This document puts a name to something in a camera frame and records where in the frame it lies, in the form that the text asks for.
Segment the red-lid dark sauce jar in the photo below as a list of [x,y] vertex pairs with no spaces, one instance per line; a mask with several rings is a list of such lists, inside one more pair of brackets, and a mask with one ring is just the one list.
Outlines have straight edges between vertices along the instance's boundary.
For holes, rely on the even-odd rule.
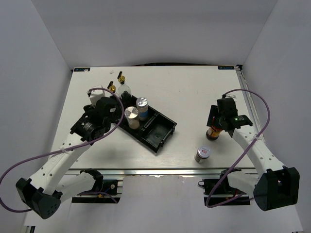
[[206,137],[210,141],[217,140],[222,131],[222,129],[218,129],[215,126],[210,126],[206,132]]

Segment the clear oil glass bottle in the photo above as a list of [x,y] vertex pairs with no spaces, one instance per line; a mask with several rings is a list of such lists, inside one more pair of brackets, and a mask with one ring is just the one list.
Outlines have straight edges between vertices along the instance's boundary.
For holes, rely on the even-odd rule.
[[118,93],[116,92],[116,87],[114,86],[114,82],[110,81],[107,89],[110,90],[112,93],[114,93],[117,97],[119,97]]

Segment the silver-lid clear shaker jar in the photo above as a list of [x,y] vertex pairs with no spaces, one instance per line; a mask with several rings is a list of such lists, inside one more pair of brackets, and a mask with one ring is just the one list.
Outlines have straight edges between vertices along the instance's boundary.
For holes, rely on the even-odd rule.
[[140,127],[139,111],[136,107],[127,107],[124,111],[129,128],[136,130]]

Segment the dark sauce glass bottle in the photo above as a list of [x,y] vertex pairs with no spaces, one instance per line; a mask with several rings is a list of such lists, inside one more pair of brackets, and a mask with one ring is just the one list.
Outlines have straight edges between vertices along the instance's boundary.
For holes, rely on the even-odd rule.
[[129,103],[132,99],[132,93],[130,87],[125,82],[125,77],[123,76],[122,71],[119,72],[117,79],[120,84],[118,93],[124,103]]

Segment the white blue-label shaker bottle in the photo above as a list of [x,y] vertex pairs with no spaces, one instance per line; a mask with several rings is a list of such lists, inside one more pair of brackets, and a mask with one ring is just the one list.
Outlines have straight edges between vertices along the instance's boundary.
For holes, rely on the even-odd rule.
[[145,97],[137,98],[136,107],[138,109],[139,119],[145,121],[148,118],[148,100]]

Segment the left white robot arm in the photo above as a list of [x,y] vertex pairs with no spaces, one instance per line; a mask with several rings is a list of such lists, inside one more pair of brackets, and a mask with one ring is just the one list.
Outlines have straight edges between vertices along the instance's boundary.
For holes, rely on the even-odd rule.
[[30,178],[16,183],[23,203],[42,219],[51,217],[60,204],[83,192],[99,193],[103,176],[95,169],[82,170],[71,182],[60,182],[69,168],[88,150],[93,141],[105,135],[119,117],[117,100],[100,98],[95,105],[86,105],[84,114],[72,126],[62,145],[62,152],[49,159]]

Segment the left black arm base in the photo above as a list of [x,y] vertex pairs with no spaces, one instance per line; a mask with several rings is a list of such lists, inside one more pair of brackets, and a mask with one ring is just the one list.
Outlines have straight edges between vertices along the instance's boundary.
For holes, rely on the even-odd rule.
[[121,180],[106,179],[97,170],[88,168],[80,171],[85,172],[95,179],[93,187],[72,198],[72,203],[88,203],[88,204],[117,204],[121,196]]

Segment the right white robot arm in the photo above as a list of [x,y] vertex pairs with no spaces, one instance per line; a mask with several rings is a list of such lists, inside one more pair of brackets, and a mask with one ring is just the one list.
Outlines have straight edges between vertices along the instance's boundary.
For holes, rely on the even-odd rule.
[[219,179],[224,193],[238,189],[255,200],[257,206],[268,211],[298,201],[300,175],[296,168],[286,167],[255,134],[253,123],[246,115],[239,115],[233,98],[221,98],[212,105],[207,125],[227,132],[244,150],[255,167],[254,178],[239,169],[229,168]]

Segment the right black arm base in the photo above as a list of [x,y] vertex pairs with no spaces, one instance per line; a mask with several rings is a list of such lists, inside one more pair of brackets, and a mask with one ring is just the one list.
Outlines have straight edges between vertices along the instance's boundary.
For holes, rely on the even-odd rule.
[[[223,170],[219,176],[219,178],[216,179],[203,179],[198,182],[198,186],[203,189],[204,191],[204,204],[207,201],[207,198],[213,189],[213,187],[216,185],[216,183],[219,181],[221,177],[224,176],[226,173],[226,170]],[[216,205],[223,201],[230,200],[238,195],[240,195],[242,192],[236,188],[232,188],[229,186],[228,179],[225,178],[222,183],[217,187],[217,189],[214,191],[212,197],[210,198],[209,205]],[[242,206],[242,205],[250,205],[252,198],[249,198],[248,196],[241,196],[236,200],[233,200],[229,203],[223,204],[223,206]]]

